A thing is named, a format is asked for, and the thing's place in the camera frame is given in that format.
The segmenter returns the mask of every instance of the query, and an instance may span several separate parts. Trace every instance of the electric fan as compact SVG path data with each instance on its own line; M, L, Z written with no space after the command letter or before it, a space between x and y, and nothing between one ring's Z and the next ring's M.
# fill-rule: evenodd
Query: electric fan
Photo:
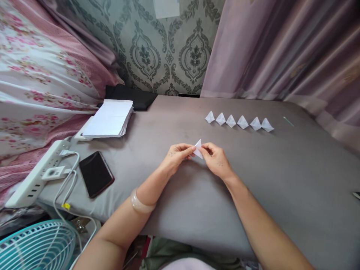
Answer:
M58 219L29 226L0 241L0 269L67 269L76 237L75 228Z

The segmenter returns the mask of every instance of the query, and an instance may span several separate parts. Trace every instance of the white paper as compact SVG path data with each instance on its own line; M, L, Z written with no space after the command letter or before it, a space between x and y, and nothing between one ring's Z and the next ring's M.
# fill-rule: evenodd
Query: white paper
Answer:
M207 117L205 117L205 120L206 120L209 124L211 124L211 122L215 120L214 115L213 115L213 111L209 112L209 114L207 115Z
M219 116L216 118L216 122L217 122L220 126L222 126L222 125L226 122L225 116L224 116L223 113L220 113L220 114L219 114Z
M196 150L194 151L194 154L197 155L199 158L203 159L203 155L199 151L199 149L201 148L201 139L196 143L195 147Z
M153 0L157 19L180 16L179 0Z
M85 138L123 136L133 112L132 104L131 100L104 100L82 135Z
M231 128L236 125L235 119L233 118L232 114L230 114L229 118L226 120L226 124Z
M249 124L248 122L246 121L245 117L242 115L239 119L239 121L237 122L237 124L242 128L242 129L246 129Z
M261 128L261 124L260 124L259 118L256 117L256 118L251 122L250 126L252 126L252 128L253 128L254 130L259 130L259 129Z
M267 132L274 130L274 128L270 125L269 121L266 118L263 120L261 127Z

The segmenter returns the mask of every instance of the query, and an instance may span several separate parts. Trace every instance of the translucent bangle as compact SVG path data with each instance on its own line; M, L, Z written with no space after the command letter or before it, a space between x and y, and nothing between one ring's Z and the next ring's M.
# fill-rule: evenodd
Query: translucent bangle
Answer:
M155 209L156 204L148 206L148 205L145 205L142 202L140 202L138 197L136 196L137 190L138 190L138 188L134 189L131 193L132 206L134 207L134 209L137 212L140 212L143 214L151 213Z

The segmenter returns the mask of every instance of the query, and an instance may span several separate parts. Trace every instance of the paper triangle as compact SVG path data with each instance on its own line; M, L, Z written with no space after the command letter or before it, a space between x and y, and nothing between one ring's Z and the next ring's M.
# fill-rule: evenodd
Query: paper triangle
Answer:
M201 148L201 139L195 145L196 149L194 154L197 155L199 158L203 159L203 155L200 153L199 149Z
M259 118L255 117L255 119L251 122L250 126L252 126L254 130L259 130L261 128Z
M249 126L248 122L246 121L245 117L242 115L237 122L237 124L242 128L245 129Z
M274 128L270 125L269 121L266 118L263 120L261 127L267 132L274 130Z
M233 118L232 114L230 114L229 118L226 120L226 124L231 128L236 125L235 119Z
M216 118L216 122L222 126L226 121L225 121L225 116L223 113L220 113L219 116Z
M213 111L209 112L209 114L207 115L207 117L205 118L205 120L210 124L212 121L215 120L214 115L213 115Z

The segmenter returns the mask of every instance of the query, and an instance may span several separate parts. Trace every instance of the gray bed sheet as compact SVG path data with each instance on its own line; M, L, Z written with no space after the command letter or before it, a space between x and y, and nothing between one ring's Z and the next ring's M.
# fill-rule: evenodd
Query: gray bed sheet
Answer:
M210 110L215 118L244 115L249 123L267 117L275 130L208 124ZM115 182L89 199L78 174L68 200L72 210L106 221L170 145L199 139L225 150L234 171L317 269L360 268L360 202L351 194L360 191L360 160L291 103L158 96L147 112L131 117L124 137L73 142L81 159L101 151ZM40 201L51 204L60 183L48 183ZM255 258L229 192L198 157L169 181L142 233Z

